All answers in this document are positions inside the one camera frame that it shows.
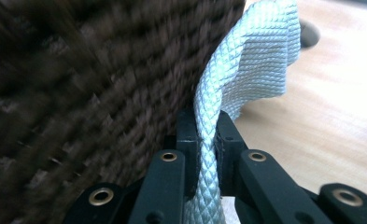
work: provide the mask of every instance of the screw hole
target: screw hole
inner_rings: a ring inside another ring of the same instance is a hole
[[[360,207],[363,205],[363,200],[357,194],[347,189],[334,189],[332,195],[341,203],[349,206]]]
[[[308,215],[304,212],[296,212],[294,217],[296,217],[296,219],[301,224],[314,224],[315,223],[314,219],[310,215]]]
[[[159,224],[163,221],[163,213],[160,211],[150,212],[146,216],[146,222],[148,224]]]
[[[109,203],[114,197],[113,190],[108,188],[101,188],[94,190],[89,197],[90,204],[94,206],[101,206]]]
[[[260,152],[249,153],[249,157],[253,161],[265,161],[267,158]]]
[[[161,155],[161,159],[163,161],[175,161],[177,159],[177,155],[175,153],[166,152]]]

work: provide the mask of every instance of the black plastic part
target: black plastic part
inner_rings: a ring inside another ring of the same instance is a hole
[[[239,173],[264,223],[331,223],[270,154],[243,151]]]
[[[338,224],[367,224],[367,195],[343,184],[329,184],[320,189],[318,205]]]
[[[302,49],[314,47],[320,39],[318,29],[306,21],[300,21],[300,28],[300,44]]]
[[[315,203],[317,203],[318,202],[318,195],[316,194],[316,193],[314,193],[314,192],[312,192],[312,191],[310,191],[310,190],[308,190],[308,189],[305,189],[305,188],[302,188],[303,189],[303,191],[310,197],[310,199],[313,201],[313,202],[315,202]]]
[[[186,157],[185,195],[190,199],[195,194],[200,174],[200,139],[192,109],[184,109],[177,115],[176,150]]]
[[[163,138],[162,149],[176,149],[176,136],[175,135],[166,135]]]
[[[249,206],[241,198],[235,198],[235,211],[239,217],[239,221],[243,224],[262,224],[262,218],[259,211],[254,206]]]
[[[185,156],[177,150],[156,153],[128,223],[182,223]]]
[[[143,180],[144,178],[139,179],[124,189],[122,192],[120,208],[114,218],[114,223],[128,223],[128,219],[130,218],[131,212],[134,209],[136,198],[139,194],[139,191],[141,190]]]
[[[90,204],[90,195],[98,189],[111,189],[113,191],[113,198],[110,202],[94,206]],[[75,201],[68,211],[64,224],[92,224],[103,223],[111,224],[115,222],[115,216],[121,209],[122,189],[117,185],[102,183],[94,185],[86,189]]]
[[[241,152],[247,149],[230,116],[220,111],[215,143],[218,160],[219,187],[222,196],[235,196],[235,179]]]

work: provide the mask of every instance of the white fabric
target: white fabric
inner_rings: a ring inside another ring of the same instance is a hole
[[[294,0],[253,4],[212,55],[198,84],[194,110],[201,143],[201,171],[186,223],[224,223],[213,140],[219,111],[232,119],[241,106],[285,92],[286,68],[300,49]]]

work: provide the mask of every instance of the wooden floor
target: wooden floor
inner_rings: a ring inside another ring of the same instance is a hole
[[[298,0],[318,44],[290,66],[287,93],[246,104],[236,126],[316,193],[340,182],[367,193],[367,6]]]

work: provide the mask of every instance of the wooden surface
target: wooden surface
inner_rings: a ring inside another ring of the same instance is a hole
[[[299,0],[318,44],[289,67],[287,93],[246,104],[236,126],[316,193],[340,182],[367,193],[367,7]]]

